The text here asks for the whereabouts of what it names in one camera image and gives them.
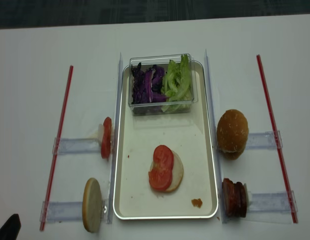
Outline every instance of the bun slice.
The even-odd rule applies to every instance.
[[[174,165],[172,169],[172,181],[171,181],[170,186],[166,190],[162,191],[163,193],[171,193],[175,191],[180,186],[183,176],[184,176],[184,166],[183,166],[180,156],[174,151],[172,151],[172,153],[174,155]],[[154,162],[151,163],[150,171],[152,171],[153,169],[153,164]]]
[[[97,233],[99,231],[102,207],[100,184],[95,178],[90,178],[85,185],[82,204],[83,224],[88,232]]]

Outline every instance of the sauce stain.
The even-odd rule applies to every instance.
[[[203,205],[203,202],[200,198],[191,200],[191,204],[193,204],[194,207],[198,207],[199,209]]]

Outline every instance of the plastic container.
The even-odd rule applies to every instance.
[[[189,100],[181,101],[169,101],[166,102],[148,102],[148,103],[133,103],[133,85],[134,77],[132,71],[129,73],[129,98],[128,105],[132,110],[134,115],[153,115],[153,114],[171,114],[171,113],[186,113],[191,111],[192,104],[198,101],[197,88],[196,88],[196,75],[194,71],[194,60],[189,54],[189,69],[190,69],[190,94],[191,98]],[[141,63],[141,70],[143,72],[147,71],[153,65],[164,68],[165,74],[168,70],[168,65],[170,60],[176,63],[181,62],[182,54],[176,55],[166,55],[166,56],[151,56],[151,57],[136,57],[130,59],[130,69],[135,68]]]

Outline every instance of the red tomato slice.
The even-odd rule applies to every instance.
[[[103,159],[108,159],[111,154],[111,134],[112,134],[112,120],[107,117],[103,123],[104,134],[101,141],[100,154]]]
[[[148,172],[149,184],[157,191],[165,191],[172,183],[172,170],[158,170],[155,167]]]
[[[172,170],[174,166],[174,154],[165,145],[159,145],[155,148],[153,154],[154,166],[158,169]]]
[[[149,184],[157,191],[165,191],[173,180],[174,155],[165,145],[155,148],[153,168],[148,172]]]

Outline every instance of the bottom bun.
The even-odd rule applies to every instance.
[[[82,203],[82,219],[85,229],[97,233],[100,229],[102,213],[102,193],[99,182],[90,178],[84,190]]]
[[[229,160],[236,160],[240,157],[240,155],[242,155],[242,153],[244,152],[245,147],[241,150],[241,151],[236,151],[236,152],[221,152],[222,155]]]
[[[183,179],[183,176],[184,176],[184,166],[183,166],[182,160],[176,152],[174,152],[174,151],[172,151],[172,152],[174,155],[174,165],[173,165],[173,170],[172,170],[172,175],[173,175],[172,181],[171,181],[170,186],[165,191],[162,191],[163,193],[171,193],[171,192],[175,191],[180,186],[182,179]],[[150,171],[152,171],[152,169],[153,169],[153,164],[154,164],[154,162],[152,162],[150,165]]]

